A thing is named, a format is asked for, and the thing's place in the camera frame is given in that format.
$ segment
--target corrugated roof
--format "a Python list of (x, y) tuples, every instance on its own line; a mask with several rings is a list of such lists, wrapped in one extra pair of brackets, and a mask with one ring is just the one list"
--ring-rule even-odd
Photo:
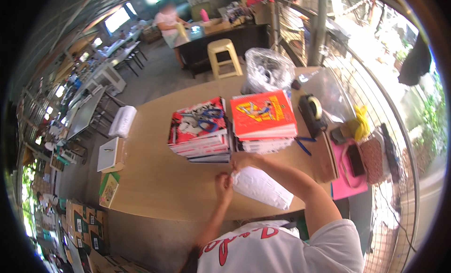
[[(58, 68), (59, 56), (90, 22), (127, 0), (49, 0), (23, 45), (18, 63), (8, 81), (9, 99), (18, 102), (24, 86), (34, 92), (40, 77)], [(34, 77), (36, 84), (29, 84)]]

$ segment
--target smartphone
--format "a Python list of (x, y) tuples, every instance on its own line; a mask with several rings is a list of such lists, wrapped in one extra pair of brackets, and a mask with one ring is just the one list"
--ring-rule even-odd
[(348, 147), (348, 158), (351, 163), (354, 177), (365, 174), (364, 163), (362, 162), (362, 158), (360, 157), (356, 144)]

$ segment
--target yellow plastic stool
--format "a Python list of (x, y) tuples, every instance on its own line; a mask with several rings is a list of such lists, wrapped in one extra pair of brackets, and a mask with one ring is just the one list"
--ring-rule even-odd
[[(235, 47), (233, 46), (232, 40), (226, 38), (219, 39), (210, 42), (206, 48), (208, 52), (208, 58), (210, 59), (211, 70), (213, 71), (213, 76), (215, 77), (216, 80), (243, 75), (243, 71), (241, 70), (240, 62), (238, 61), (238, 56), (236, 55)], [(231, 60), (218, 62), (216, 54), (225, 51), (229, 52)], [(233, 64), (235, 71), (220, 75), (219, 67), (230, 63)]]

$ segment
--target orange notebook cover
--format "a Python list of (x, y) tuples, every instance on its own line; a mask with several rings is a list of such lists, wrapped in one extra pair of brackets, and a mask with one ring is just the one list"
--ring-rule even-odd
[(296, 126), (289, 102), (282, 90), (231, 100), (235, 134), (243, 135), (290, 124)]

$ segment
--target packing tape roll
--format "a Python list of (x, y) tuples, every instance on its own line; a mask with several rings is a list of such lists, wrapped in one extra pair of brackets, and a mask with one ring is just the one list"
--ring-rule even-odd
[(316, 113), (315, 113), (315, 119), (316, 120), (320, 120), (321, 116), (323, 115), (323, 108), (321, 107), (321, 103), (319, 102), (318, 98), (314, 97), (314, 96), (310, 96), (307, 99), (308, 103), (313, 103), (315, 105), (316, 108)]

